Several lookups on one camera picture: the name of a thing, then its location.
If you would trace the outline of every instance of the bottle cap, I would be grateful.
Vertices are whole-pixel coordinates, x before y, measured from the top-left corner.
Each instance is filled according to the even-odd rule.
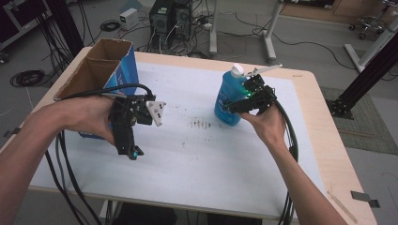
[[[245,70],[240,64],[234,64],[231,68],[231,75],[235,78],[244,77]]]

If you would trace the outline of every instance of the black pole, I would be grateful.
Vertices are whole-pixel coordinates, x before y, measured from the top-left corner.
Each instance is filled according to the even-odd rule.
[[[398,35],[395,34],[347,89],[336,100],[328,101],[331,114],[350,118],[351,109],[397,62]]]
[[[76,24],[70,15],[67,3],[65,0],[46,0],[46,3],[68,45],[70,53],[73,57],[76,57],[84,47],[84,44]]]

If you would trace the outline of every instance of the cardboard box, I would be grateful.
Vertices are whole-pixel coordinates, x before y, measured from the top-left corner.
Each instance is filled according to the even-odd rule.
[[[126,40],[102,38],[55,94],[54,100],[125,83],[138,83],[132,43]],[[125,95],[133,95],[135,89],[132,87],[118,91]]]

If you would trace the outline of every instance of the pump bottle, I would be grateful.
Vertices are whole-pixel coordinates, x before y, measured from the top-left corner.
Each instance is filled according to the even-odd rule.
[[[220,87],[219,94],[217,95],[214,113],[216,116],[229,126],[236,125],[240,116],[236,113],[230,113],[222,108],[223,105],[242,100],[246,97],[246,90],[243,83],[247,79],[244,77],[244,69],[239,64],[234,64],[230,71],[222,75],[222,86]]]

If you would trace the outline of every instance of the white board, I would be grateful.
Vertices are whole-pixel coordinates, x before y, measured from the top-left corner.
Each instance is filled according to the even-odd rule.
[[[137,68],[140,83],[167,103],[163,125],[133,127],[135,143],[145,152],[136,161],[119,156],[106,141],[67,132],[69,160],[82,191],[109,200],[278,217],[286,188],[267,148],[248,122],[229,127],[214,115],[223,71],[144,63]],[[293,84],[264,80],[293,123],[300,166],[324,192]],[[49,151],[55,162],[54,144]],[[31,186],[56,188],[45,158]]]

